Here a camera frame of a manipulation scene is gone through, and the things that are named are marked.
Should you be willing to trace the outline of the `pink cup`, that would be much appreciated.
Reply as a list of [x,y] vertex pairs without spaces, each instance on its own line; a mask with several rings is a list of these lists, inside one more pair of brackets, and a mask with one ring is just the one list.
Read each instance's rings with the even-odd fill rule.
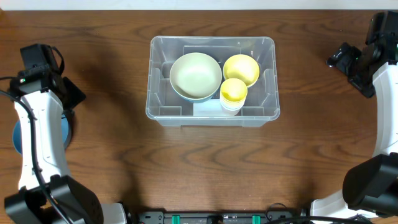
[[225,116],[236,116],[240,111],[241,111],[240,108],[236,108],[236,109],[230,110],[229,108],[222,107],[222,113]]

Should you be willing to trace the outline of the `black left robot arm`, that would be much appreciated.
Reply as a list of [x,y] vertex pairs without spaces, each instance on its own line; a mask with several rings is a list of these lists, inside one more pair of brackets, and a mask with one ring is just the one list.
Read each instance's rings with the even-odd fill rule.
[[56,47],[21,49],[25,68],[1,94],[14,102],[21,126],[22,173],[18,193],[4,200],[14,223],[131,223],[121,203],[102,204],[70,175],[62,138],[62,116],[85,94],[62,75]]

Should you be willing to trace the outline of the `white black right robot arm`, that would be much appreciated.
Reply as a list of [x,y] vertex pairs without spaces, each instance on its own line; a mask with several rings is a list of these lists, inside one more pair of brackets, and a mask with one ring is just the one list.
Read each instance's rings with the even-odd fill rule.
[[311,203],[310,216],[366,218],[397,215],[397,13],[373,15],[365,48],[343,43],[326,61],[363,96],[377,99],[372,158],[350,169],[343,188]]

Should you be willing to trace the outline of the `cream white cup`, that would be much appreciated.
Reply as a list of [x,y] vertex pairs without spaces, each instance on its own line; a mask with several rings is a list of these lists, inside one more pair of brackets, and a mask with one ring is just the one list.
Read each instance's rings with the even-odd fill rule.
[[223,109],[228,110],[228,111],[239,111],[243,106],[245,101],[239,101],[239,102],[230,102],[230,101],[225,101],[224,99],[220,100],[220,103],[223,107]]

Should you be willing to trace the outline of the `yellow small bowl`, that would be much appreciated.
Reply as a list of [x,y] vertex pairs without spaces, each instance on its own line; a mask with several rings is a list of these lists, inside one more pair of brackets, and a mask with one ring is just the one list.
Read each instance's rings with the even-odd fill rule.
[[237,54],[225,61],[223,76],[225,80],[229,78],[240,79],[250,88],[257,82],[260,76],[260,66],[252,57]]

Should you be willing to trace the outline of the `cream large bowl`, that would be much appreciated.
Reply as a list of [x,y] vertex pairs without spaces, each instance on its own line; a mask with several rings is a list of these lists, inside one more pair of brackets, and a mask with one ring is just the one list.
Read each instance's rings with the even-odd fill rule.
[[211,56],[199,52],[178,58],[170,69],[170,82],[220,82],[223,79],[221,67]]

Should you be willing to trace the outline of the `yellow cup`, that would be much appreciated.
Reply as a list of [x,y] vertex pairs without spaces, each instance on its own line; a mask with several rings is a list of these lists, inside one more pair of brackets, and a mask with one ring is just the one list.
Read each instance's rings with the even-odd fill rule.
[[229,103],[240,103],[248,94],[246,84],[238,78],[229,78],[221,84],[220,98]]

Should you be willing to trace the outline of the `dark blue bowl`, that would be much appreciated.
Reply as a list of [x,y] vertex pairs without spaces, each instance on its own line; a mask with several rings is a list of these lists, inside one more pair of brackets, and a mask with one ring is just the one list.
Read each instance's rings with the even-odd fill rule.
[[[61,125],[62,125],[63,146],[64,146],[64,149],[66,149],[72,139],[72,127],[69,123],[68,118],[64,114],[62,115]],[[19,154],[22,154],[22,134],[21,134],[20,121],[17,121],[17,123],[14,126],[14,129],[12,132],[12,143],[13,143],[14,149]]]
[[220,88],[220,82],[170,82],[175,92],[184,100],[192,103],[203,103],[215,96]]

